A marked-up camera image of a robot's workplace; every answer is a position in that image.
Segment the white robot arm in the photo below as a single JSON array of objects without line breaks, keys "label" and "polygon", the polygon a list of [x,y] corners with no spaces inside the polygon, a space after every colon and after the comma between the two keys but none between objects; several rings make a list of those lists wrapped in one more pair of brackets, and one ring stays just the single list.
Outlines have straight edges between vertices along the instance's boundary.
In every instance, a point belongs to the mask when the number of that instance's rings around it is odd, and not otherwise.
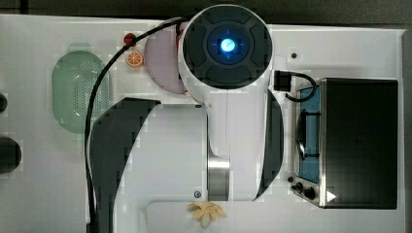
[{"label": "white robot arm", "polygon": [[222,4],[190,19],[178,45],[189,95],[207,117],[206,190],[210,201],[251,201],[277,172],[263,177],[275,129],[283,147],[279,104],[269,91],[275,46],[266,23],[247,8]]}]

